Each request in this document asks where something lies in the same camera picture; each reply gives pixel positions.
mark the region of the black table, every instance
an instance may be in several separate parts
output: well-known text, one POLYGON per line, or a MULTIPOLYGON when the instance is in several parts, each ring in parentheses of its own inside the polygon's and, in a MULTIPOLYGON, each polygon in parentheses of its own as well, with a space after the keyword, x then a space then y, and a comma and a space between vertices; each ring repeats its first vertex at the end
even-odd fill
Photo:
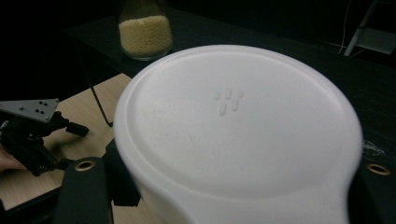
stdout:
MULTIPOLYGON (((394 223, 396 220, 396 68, 337 55, 291 39, 266 35, 220 21, 168 8, 173 29, 171 52, 193 47, 232 44, 273 50, 317 69, 354 106, 363 129, 361 166, 349 193, 351 223, 394 223)), ((113 17, 65 30, 84 59, 106 63, 134 77, 152 62, 139 62, 120 50, 113 17)))

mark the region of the robotic arm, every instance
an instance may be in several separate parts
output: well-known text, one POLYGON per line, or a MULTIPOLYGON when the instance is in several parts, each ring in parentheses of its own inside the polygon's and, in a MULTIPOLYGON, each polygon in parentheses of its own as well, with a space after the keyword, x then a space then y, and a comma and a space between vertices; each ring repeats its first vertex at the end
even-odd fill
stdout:
POLYGON ((44 147, 43 137, 62 128, 79 136, 85 136, 89 131, 55 111, 58 104, 58 99, 0 102, 0 111, 15 115, 1 125, 0 143, 35 176, 54 169, 64 170, 71 162, 57 160, 44 147))

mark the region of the glass jar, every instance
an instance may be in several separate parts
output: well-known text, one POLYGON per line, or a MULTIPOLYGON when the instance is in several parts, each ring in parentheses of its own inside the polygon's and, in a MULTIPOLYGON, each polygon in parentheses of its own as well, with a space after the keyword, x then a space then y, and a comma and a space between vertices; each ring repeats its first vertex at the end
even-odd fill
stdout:
POLYGON ((117 0, 120 47, 129 57, 149 61, 172 48, 170 22, 163 0, 117 0))

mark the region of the white plastic container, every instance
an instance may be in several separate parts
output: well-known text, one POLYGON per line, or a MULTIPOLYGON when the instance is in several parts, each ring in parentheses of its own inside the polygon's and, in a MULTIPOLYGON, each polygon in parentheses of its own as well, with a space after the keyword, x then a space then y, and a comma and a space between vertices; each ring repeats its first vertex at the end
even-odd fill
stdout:
POLYGON ((114 122, 158 223, 348 223, 359 120, 290 57, 229 45, 173 53, 133 78, 114 122))

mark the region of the metal grommet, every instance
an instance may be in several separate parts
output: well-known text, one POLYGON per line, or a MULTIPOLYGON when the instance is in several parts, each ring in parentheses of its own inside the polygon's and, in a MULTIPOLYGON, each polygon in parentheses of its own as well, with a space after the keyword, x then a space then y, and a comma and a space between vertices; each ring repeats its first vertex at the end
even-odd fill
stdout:
POLYGON ((90 170, 93 166, 95 166, 95 161, 82 161, 75 166, 75 169, 82 172, 90 170))
POLYGON ((366 165, 367 169, 377 175, 390 175, 390 169, 385 166, 369 163, 366 165))

